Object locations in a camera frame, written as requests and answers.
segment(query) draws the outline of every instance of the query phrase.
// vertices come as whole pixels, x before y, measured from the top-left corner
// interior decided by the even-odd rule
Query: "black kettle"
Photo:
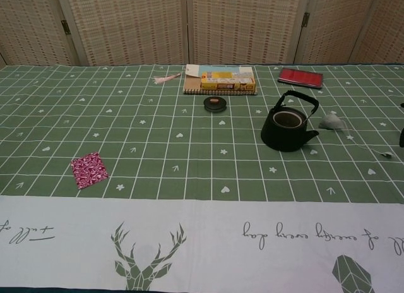
[[[311,114],[306,117],[300,111],[282,105],[287,95],[298,97],[313,104],[314,108]],[[319,134],[316,130],[306,131],[307,120],[317,111],[318,106],[318,100],[306,94],[293,90],[287,91],[270,110],[261,130],[262,141],[270,148],[278,151],[292,152],[300,149]]]

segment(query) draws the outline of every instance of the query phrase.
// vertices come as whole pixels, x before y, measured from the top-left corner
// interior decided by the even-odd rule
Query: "red notebook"
[[[323,86],[323,75],[321,73],[283,68],[279,74],[278,81],[291,85],[321,89]]]

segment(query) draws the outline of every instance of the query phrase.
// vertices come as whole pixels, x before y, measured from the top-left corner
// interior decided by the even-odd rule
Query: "white arrow print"
[[[327,189],[327,191],[329,191],[329,192],[330,192],[330,195],[335,194],[334,189],[333,189],[333,188],[331,188],[331,187],[329,187],[329,188]]]

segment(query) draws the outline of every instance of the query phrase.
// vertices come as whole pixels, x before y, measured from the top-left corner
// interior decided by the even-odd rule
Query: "kettle spout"
[[[312,131],[307,131],[305,135],[305,141],[304,143],[307,143],[309,140],[311,140],[313,137],[316,137],[318,135],[318,131],[312,130]]]

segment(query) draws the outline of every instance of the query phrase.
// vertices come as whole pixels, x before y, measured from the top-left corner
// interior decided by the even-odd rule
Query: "woven screen panel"
[[[0,0],[0,52],[9,64],[71,65],[51,0]]]
[[[69,0],[88,62],[183,64],[181,0]]]
[[[298,6],[299,0],[192,0],[194,62],[285,62]]]
[[[297,63],[347,63],[371,0],[312,0]]]
[[[404,63],[404,0],[376,0],[353,63]]]

